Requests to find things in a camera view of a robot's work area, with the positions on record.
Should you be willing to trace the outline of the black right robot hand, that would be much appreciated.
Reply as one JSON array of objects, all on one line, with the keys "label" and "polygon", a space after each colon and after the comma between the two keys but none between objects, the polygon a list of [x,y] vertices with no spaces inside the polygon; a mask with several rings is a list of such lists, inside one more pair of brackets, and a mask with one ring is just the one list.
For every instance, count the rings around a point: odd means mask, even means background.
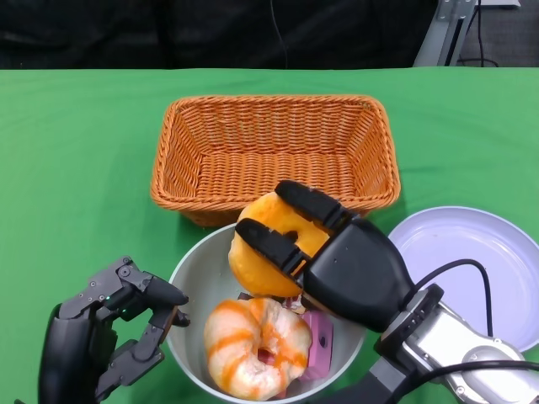
[{"label": "black right robot hand", "polygon": [[397,248],[374,224],[321,190],[282,180],[275,192],[286,206],[328,231],[329,239],[309,254],[256,219],[241,219],[236,233],[315,306],[385,331],[414,286]]}]

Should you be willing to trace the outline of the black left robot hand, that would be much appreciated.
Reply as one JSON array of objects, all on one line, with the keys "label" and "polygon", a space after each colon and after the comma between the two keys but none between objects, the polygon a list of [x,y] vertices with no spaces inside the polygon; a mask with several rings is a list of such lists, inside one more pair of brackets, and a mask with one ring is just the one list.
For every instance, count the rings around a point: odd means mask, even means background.
[{"label": "black left robot hand", "polygon": [[[187,327],[179,310],[189,298],[124,256],[88,280],[87,287],[55,306],[45,333],[38,379],[40,403],[100,403],[132,385],[164,359],[160,346],[171,327]],[[150,310],[139,339],[119,345],[114,321]]]}]

